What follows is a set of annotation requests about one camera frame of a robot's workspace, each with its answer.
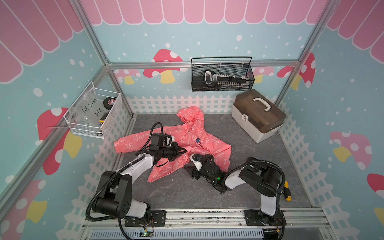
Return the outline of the pink hooded rain jacket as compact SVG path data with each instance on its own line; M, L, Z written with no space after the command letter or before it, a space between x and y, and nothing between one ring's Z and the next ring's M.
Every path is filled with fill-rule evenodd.
M164 132L167 135L173 136L178 146L187 152L172 162L169 162L166 158L161 158L157 166L155 166L155 157L146 154L139 162L129 161L127 166L123 167L124 171L117 170L119 173L117 177L128 174L132 176L132 181L135 181L143 172L151 168L152 172L150 173L148 182L152 183L183 168L190 162L190 155L192 154L212 155L215 164L219 166L223 172L228 171L232 147L218 137L207 133L204 128L205 119L203 111L196 106L192 106L180 110L177 116L183 122L182 125L163 127L163 129L155 128L153 131L148 130L129 135L117 140L114 146L117 153L137 152L140 151L148 141L150 133Z

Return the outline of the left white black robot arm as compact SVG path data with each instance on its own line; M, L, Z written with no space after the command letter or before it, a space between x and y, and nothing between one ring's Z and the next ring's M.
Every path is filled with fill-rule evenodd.
M156 166L165 158L175 161L187 153L187 150L175 142L168 134L151 134L146 144L136 152L136 158L116 171L105 171L86 209L86 220L99 222L111 219L134 219L141 225L152 221L151 206L148 203L133 200L133 183L146 170Z

